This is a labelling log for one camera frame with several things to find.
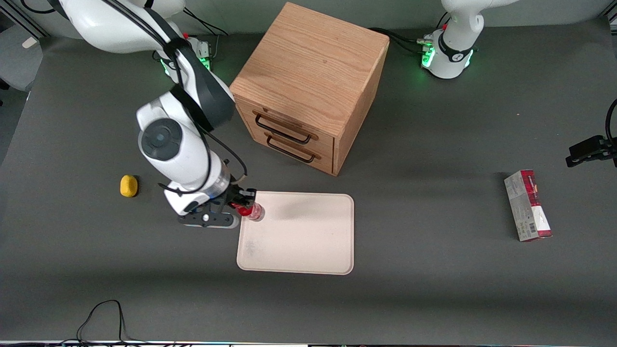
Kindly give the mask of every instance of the red and white box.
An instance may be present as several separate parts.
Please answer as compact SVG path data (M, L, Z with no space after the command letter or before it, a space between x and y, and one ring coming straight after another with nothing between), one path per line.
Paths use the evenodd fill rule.
M538 200L534 171L520 170L504 182L516 222L518 239L527 242L553 236Z

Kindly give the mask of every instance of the table surface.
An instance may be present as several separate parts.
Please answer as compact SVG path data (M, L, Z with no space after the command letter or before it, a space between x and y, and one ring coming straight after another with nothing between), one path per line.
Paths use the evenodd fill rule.
M230 83L258 40L222 38L215 72ZM616 94L608 24L487 28L478 46L447 81L392 45L339 177L254 143L237 115L216 131L247 186L354 198L354 270L327 276L243 271L238 230L176 222L137 146L135 110L171 87L149 52L48 42L0 169L0 340L70 338L115 298L145 340L617 346L617 170L564 160ZM550 239L516 238L503 179L520 169ZM116 320L103 307L85 338L113 340Z

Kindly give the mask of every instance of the yellow sponge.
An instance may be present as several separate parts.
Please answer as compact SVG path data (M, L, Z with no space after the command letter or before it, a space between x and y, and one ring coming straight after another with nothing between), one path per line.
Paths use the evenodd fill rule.
M131 175L124 175L120 180L120 194L127 198L132 198L137 195L137 178Z

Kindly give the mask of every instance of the drawer handle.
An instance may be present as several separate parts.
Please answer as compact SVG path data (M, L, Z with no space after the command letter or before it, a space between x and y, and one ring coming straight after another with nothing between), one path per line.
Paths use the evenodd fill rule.
M289 136L289 135L287 135L287 134L285 134L285 133L283 133L283 132L278 131L277 129L274 129L274 128L272 128L272 127L269 127L268 125L265 125L265 124L263 124L263 123L260 123L260 122L259 122L259 120L260 120L261 118L262 118L262 115L260 115L260 114L258 114L258 115L255 117L255 123L257 123L257 126L259 126L260 128L264 128L264 129L266 129L266 130L269 130L269 131L271 131L271 132L273 132L273 133L277 134L278 136L281 136L281 137L286 138L287 140L290 140L290 141L293 141L293 142L295 142L295 143L299 143L299 144L307 144L307 143L309 143L309 141L310 141L310 139L311 139L310 134L309 134L309 135L307 135L306 140L304 140L304 141L302 141L302 140L298 140L297 138L295 138L295 137L293 137L293 136Z
M275 150L277 150L277 151L279 151L279 152L281 152L283 154L287 154L288 156L290 156L290 157L292 157L294 159L298 159L299 161L304 162L306 164L310 164L310 163L313 162L313 160L315 160L315 155L314 154L311 154L310 159L304 159L303 157L299 157L299 156L293 154L292 152L289 152L289 151L286 151L283 148L280 148L279 146L275 146L275 145L271 144L270 140L272 140L272 136L268 136L268 139L266 140L266 143L268 144L269 147L271 147L271 148L273 148L273 149L275 149Z

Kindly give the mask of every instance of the wooden box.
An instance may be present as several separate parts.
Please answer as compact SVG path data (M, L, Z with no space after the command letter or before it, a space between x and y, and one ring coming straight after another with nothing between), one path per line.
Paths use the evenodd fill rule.
M377 92L389 39L288 2L231 84L253 139L337 176Z

